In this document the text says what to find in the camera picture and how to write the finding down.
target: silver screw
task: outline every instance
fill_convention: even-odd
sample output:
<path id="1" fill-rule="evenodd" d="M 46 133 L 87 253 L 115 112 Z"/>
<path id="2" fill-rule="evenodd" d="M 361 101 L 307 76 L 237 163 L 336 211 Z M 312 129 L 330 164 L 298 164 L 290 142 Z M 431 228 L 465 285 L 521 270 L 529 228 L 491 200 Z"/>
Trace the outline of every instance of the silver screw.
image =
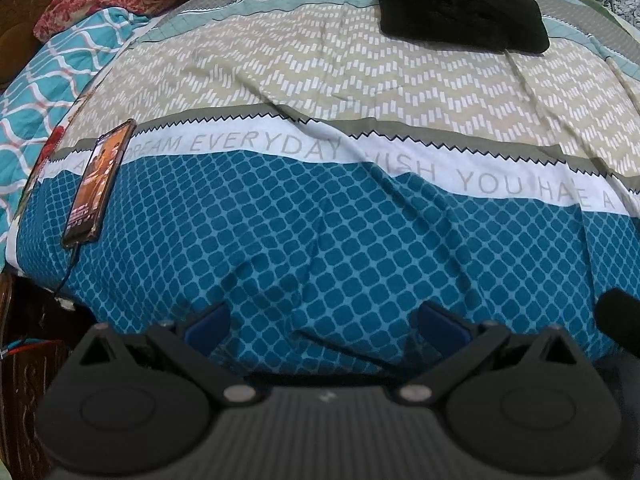
<path id="1" fill-rule="evenodd" d="M 249 402 L 257 395 L 256 391 L 246 384 L 228 386 L 222 394 L 229 402 Z"/>
<path id="2" fill-rule="evenodd" d="M 433 395 L 433 392 L 430 387 L 423 384 L 408 384 L 400 388 L 399 394 L 408 402 L 424 402 Z"/>

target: brown wooden furniture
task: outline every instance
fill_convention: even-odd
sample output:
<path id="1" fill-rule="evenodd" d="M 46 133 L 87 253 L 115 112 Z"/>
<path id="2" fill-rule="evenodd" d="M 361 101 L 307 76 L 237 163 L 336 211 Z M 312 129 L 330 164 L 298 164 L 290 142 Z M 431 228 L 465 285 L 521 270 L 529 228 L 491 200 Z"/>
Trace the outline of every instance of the brown wooden furniture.
<path id="1" fill-rule="evenodd" d="M 50 471 L 35 434 L 35 410 L 69 350 L 94 322 L 87 309 L 65 310 L 29 280 L 0 274 L 0 346 L 23 336 L 59 340 L 0 361 L 0 458 L 13 480 L 41 480 Z"/>

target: folded garment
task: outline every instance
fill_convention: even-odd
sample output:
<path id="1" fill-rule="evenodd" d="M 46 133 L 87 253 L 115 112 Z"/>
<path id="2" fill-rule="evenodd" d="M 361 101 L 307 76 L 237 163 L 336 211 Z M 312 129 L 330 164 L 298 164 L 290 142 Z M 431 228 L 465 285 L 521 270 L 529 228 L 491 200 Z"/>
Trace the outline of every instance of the folded garment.
<path id="1" fill-rule="evenodd" d="M 383 34 L 541 54 L 549 38 L 535 0 L 379 0 Z"/>

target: blue geometric pattern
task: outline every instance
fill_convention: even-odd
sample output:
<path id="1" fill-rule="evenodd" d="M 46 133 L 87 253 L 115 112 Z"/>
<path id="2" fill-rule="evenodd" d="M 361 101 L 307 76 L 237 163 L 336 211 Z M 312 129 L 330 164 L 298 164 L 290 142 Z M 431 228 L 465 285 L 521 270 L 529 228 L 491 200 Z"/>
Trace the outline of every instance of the blue geometric pattern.
<path id="1" fill-rule="evenodd" d="M 148 19 L 113 7 L 60 32 L 0 95 L 0 254 L 26 179 L 80 92 Z"/>
<path id="2" fill-rule="evenodd" d="M 50 287 L 78 181 L 38 185 L 18 232 L 20 266 Z M 238 371 L 400 373 L 434 358 L 415 331 L 427 299 L 519 333 L 559 322 L 597 358 L 611 343 L 594 298 L 640 296 L 639 256 L 624 216 L 237 151 L 124 165 L 67 288 L 123 332 L 225 300 L 232 336 L 213 357 Z"/>

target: bed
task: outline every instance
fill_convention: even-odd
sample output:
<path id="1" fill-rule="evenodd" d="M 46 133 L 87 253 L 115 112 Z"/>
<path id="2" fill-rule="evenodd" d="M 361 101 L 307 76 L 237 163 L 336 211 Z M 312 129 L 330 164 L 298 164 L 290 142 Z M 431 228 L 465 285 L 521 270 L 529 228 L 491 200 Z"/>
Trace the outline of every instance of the bed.
<path id="1" fill-rule="evenodd" d="M 65 293 L 123 332 L 225 301 L 239 372 L 395 374 L 437 358 L 435 300 L 516 332 L 640 296 L 640 46 L 580 0 L 536 0 L 551 46 L 492 54 L 381 35 L 375 0 L 191 0 L 110 64 L 7 259 L 55 288 L 95 139 L 133 117 L 100 240 Z"/>

